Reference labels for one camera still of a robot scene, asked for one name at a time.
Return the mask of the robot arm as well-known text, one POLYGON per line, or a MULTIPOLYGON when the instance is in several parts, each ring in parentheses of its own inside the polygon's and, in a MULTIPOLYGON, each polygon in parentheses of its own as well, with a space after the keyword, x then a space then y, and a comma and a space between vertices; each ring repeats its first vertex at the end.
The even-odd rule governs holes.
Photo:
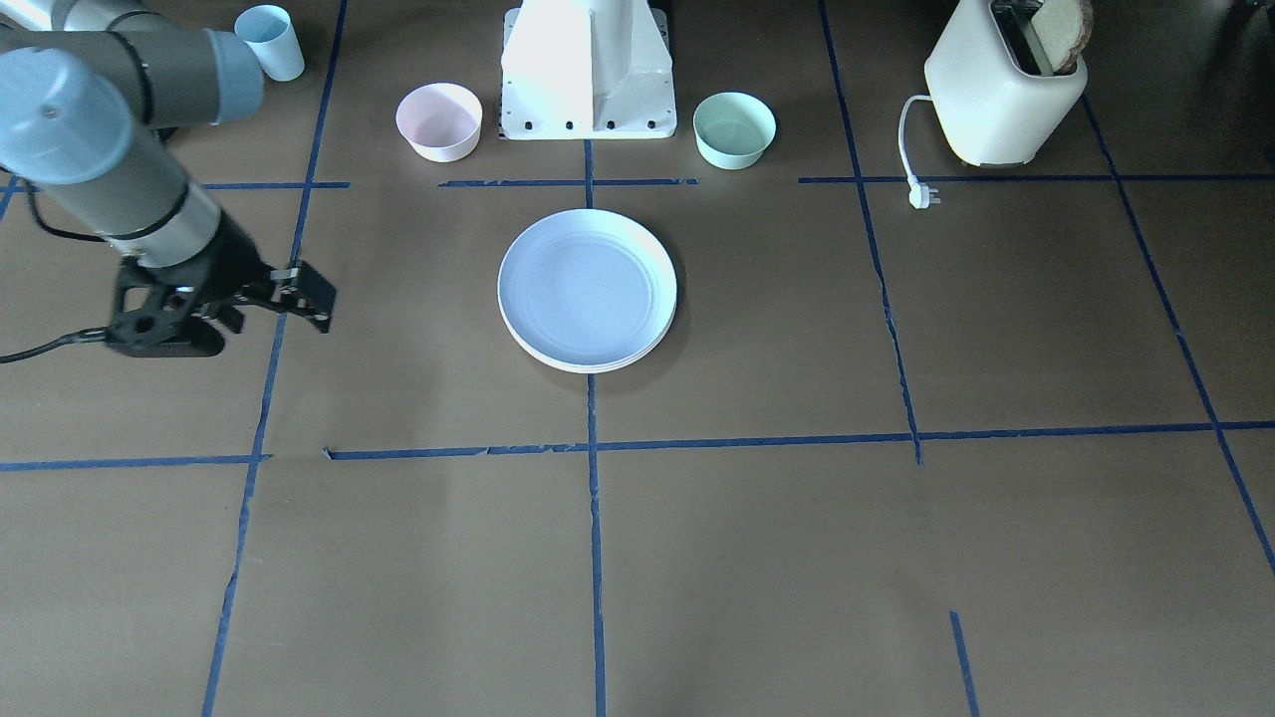
POLYGON ((268 79, 302 71, 279 6, 252 6, 224 32, 181 28, 140 1, 3 4, 3 165, 122 254, 108 339, 217 339, 241 330, 242 306, 332 327, 332 283, 302 262, 268 265, 158 137, 252 117, 268 79))

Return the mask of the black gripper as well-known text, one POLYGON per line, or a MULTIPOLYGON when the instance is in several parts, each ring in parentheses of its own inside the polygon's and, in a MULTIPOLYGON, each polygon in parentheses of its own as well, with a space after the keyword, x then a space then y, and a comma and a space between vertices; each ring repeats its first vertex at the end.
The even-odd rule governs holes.
POLYGON ((150 269, 163 287, 166 309, 203 322, 208 316, 232 333, 242 332, 233 319, 238 306, 259 306, 269 313, 300 315, 323 336, 332 330, 338 290, 306 262, 284 269, 284 287, 272 276, 275 268, 259 255, 256 244, 228 214, 198 254, 178 264, 150 269))

